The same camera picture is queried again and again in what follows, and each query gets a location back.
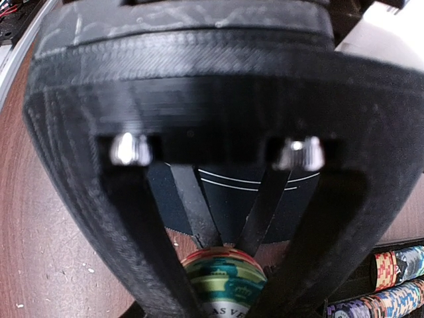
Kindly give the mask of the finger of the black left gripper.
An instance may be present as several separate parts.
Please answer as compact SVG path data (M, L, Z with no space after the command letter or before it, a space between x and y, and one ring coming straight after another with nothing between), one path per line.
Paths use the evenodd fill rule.
M222 246L221 234L209 208L197 167L171 165L170 170L191 228L194 243L198 248Z
M238 237L238 249L254 257L262 244L292 172L266 170Z

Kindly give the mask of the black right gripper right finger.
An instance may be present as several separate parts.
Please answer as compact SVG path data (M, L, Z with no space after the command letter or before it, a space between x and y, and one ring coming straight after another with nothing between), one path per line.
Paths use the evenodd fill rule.
M250 317L311 317L367 256L423 173L423 73L363 59L259 77L270 132L316 136L319 183Z

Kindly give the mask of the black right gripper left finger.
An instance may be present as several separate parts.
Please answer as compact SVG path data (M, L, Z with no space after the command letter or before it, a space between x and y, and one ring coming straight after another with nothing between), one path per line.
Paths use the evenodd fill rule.
M148 317L197 317L199 302L170 242L144 168L109 161L85 105L28 93L28 133L77 226Z

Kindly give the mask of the black poker chip case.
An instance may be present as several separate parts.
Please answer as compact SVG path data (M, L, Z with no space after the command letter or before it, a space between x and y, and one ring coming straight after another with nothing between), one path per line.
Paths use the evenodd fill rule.
M319 309L319 313L322 317L327 317L327 306L336 305L338 303L344 303L354 299L358 299L364 296L372 295L380 291L375 291L375 282L372 277L372 265L374 264L374 255L381 252L387 252L390 250L400 250L403 248L423 245L423 239L417 238L412 240L405 240L399 242L391 242L377 246L372 252L362 261L360 266L349 276L348 280L341 285L329 298L327 298L324 304ZM415 311L411 312L405 317L422 317L423 306Z

